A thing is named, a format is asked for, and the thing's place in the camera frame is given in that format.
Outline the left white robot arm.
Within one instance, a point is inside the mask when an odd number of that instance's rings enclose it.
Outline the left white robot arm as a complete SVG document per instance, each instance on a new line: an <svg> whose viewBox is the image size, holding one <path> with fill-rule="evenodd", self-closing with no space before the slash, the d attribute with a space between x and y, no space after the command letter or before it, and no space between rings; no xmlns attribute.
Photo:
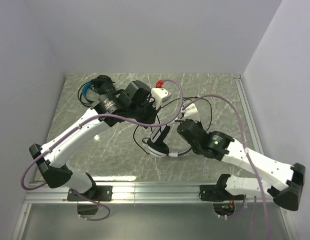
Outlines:
<svg viewBox="0 0 310 240"><path fill-rule="evenodd" d="M68 164L75 152L95 135L117 123L140 123L148 127L155 122L155 89L134 80L125 89L112 87L91 103L86 112L67 130L43 145L34 143L29 152L46 184L52 189L66 186L92 197L96 183L90 174Z"/></svg>

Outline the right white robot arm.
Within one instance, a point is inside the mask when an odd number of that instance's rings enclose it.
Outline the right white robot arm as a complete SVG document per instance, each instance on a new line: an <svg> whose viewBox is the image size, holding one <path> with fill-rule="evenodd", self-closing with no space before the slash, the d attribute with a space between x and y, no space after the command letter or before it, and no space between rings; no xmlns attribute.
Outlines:
<svg viewBox="0 0 310 240"><path fill-rule="evenodd" d="M177 133L197 155L238 166L255 175L238 177L224 173L215 185L201 185L199 198L209 202L242 200L244 196L272 199L278 206L297 211L305 184L306 168L271 159L243 145L231 136L213 131L207 133L193 120L185 120Z"/></svg>

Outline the black blue headphones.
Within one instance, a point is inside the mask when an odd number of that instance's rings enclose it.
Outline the black blue headphones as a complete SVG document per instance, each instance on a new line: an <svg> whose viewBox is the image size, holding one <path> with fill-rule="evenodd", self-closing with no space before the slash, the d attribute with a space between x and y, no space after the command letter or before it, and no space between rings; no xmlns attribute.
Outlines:
<svg viewBox="0 0 310 240"><path fill-rule="evenodd" d="M87 97L88 90L91 90L99 95L113 93L116 91L114 81L107 75L99 75L96 78L85 82L78 90L77 98L83 105L93 103Z"/></svg>

